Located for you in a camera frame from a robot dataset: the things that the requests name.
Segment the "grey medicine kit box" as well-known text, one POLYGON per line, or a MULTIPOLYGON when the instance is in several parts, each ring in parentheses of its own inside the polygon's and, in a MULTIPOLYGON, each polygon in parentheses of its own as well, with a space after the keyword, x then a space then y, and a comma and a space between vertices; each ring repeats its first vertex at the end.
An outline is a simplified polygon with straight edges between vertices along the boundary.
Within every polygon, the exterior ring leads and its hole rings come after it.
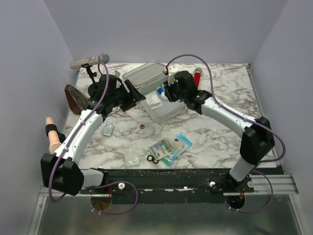
POLYGON ((151 61, 123 75, 123 78, 125 80, 129 79, 133 86, 146 98, 158 96, 161 100, 162 107, 154 110, 150 109, 146 100, 140 102, 150 118, 158 124, 183 114, 186 110, 184 103, 163 100, 157 93, 157 88, 162 87, 164 89, 163 83, 168 80, 168 76, 163 73, 164 68, 164 64, 151 61))

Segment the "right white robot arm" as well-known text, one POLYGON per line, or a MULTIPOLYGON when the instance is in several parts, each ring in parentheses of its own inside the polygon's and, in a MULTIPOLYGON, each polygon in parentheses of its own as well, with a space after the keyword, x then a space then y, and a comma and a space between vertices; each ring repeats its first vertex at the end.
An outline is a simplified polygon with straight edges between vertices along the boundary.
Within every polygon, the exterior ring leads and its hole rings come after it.
POLYGON ((191 73, 186 70, 169 73, 164 82, 165 95, 170 102, 184 102, 188 109, 223 124, 241 138, 240 158, 225 179, 225 187, 235 192, 243 179, 275 146, 269 120, 254 119, 216 101, 213 94, 199 90, 191 73))

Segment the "blue cotton swab bag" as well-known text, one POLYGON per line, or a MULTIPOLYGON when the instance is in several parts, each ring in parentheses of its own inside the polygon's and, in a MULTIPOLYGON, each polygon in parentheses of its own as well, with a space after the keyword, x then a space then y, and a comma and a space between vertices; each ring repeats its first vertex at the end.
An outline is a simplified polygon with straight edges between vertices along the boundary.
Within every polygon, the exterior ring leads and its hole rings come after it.
POLYGON ((192 146, 192 143, 183 133, 178 133, 173 140, 169 141, 169 145, 172 150, 161 159, 167 165, 171 165, 183 152, 192 146))

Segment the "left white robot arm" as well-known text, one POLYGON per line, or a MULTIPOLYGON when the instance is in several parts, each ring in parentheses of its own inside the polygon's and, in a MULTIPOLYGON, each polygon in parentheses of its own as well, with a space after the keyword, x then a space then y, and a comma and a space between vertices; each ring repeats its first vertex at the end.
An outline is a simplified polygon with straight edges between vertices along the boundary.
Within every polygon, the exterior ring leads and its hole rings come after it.
POLYGON ((97 168, 80 169, 78 166, 84 149, 113 108, 127 111, 137 102, 145 100, 145 96, 129 80, 122 81, 107 74, 89 86, 88 94, 82 102, 79 120, 67 138, 57 131, 54 124, 46 124, 46 134, 50 135, 53 139, 51 143, 55 145, 51 153, 41 158, 43 185, 49 190, 72 196, 83 188, 104 193, 109 186, 105 179, 107 173, 97 168))

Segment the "blue white bandage roll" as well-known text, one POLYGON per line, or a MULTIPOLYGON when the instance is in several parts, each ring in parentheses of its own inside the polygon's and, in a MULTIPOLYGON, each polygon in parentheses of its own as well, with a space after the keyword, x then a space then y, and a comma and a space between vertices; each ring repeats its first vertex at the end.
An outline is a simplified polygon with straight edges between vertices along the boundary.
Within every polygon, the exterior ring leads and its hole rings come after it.
POLYGON ((157 88, 156 92, 159 94, 159 96, 163 99, 163 100, 168 100, 168 98, 165 95, 165 91, 162 87, 157 88))

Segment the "white gauze pad packet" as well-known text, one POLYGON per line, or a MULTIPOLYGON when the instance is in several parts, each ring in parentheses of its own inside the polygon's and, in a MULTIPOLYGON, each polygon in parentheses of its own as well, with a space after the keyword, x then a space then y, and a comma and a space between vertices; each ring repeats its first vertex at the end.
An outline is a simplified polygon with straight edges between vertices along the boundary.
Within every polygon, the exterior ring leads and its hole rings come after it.
POLYGON ((162 107, 162 102, 158 98, 158 96, 148 97, 146 98, 146 103, 150 107, 151 110, 162 107))

